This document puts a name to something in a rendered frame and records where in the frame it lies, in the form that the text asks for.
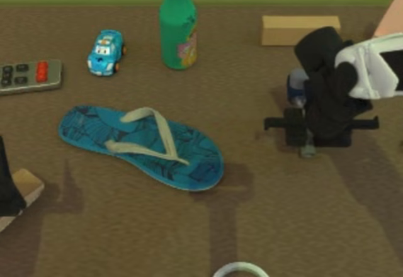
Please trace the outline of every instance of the car windshield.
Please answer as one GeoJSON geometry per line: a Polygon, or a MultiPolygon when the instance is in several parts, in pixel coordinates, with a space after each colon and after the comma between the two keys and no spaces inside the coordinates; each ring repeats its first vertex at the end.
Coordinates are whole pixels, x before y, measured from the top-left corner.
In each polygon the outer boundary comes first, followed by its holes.
{"type": "Polygon", "coordinates": [[[97,45],[95,47],[95,53],[97,55],[110,55],[111,54],[111,48],[109,46],[99,46],[99,45],[97,45]]]}

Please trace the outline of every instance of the cardboard box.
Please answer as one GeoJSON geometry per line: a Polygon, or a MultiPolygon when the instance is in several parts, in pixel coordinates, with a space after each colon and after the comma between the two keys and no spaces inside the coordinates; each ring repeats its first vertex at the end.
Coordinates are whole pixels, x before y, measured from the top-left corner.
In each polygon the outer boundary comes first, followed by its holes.
{"type": "MultiPolygon", "coordinates": [[[[42,193],[45,185],[30,171],[21,169],[13,174],[13,181],[18,191],[24,196],[28,208],[42,193]]],[[[0,232],[2,232],[17,217],[0,217],[0,232]]]]}
{"type": "Polygon", "coordinates": [[[403,32],[403,0],[393,0],[373,36],[400,32],[403,32]]]}
{"type": "Polygon", "coordinates": [[[262,45],[295,46],[303,37],[322,27],[341,31],[338,16],[263,16],[262,45]]]}

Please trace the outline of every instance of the blue flip flop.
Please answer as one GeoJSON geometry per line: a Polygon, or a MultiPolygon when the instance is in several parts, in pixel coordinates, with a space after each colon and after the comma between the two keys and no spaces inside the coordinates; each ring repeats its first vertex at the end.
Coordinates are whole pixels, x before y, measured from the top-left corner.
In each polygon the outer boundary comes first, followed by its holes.
{"type": "Polygon", "coordinates": [[[76,106],[63,117],[59,135],[75,147],[123,159],[176,189],[207,190],[224,173],[221,151],[208,137],[152,108],[126,113],[76,106]]]}

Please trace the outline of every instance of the green bottle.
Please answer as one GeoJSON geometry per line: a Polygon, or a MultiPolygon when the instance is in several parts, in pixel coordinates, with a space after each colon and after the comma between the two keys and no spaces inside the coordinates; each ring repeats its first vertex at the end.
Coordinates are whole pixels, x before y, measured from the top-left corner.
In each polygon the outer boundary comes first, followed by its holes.
{"type": "Polygon", "coordinates": [[[162,61],[187,69],[196,61],[197,13],[192,0],[164,0],[159,8],[162,61]]]}

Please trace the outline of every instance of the flip flop strap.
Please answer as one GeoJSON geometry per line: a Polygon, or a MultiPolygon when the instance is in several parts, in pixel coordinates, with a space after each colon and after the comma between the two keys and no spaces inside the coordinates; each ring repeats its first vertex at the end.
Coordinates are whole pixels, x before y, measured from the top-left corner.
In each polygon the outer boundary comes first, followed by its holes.
{"type": "Polygon", "coordinates": [[[178,153],[176,152],[174,139],[172,137],[172,132],[169,128],[168,122],[158,111],[149,107],[139,108],[128,112],[126,115],[120,118],[120,121],[122,123],[130,123],[152,115],[156,119],[158,132],[166,151],[165,154],[153,151],[139,144],[115,142],[114,140],[108,140],[107,142],[105,142],[106,148],[112,153],[143,154],[160,159],[166,159],[168,161],[178,161],[182,164],[190,165],[188,161],[178,157],[178,153]]]}

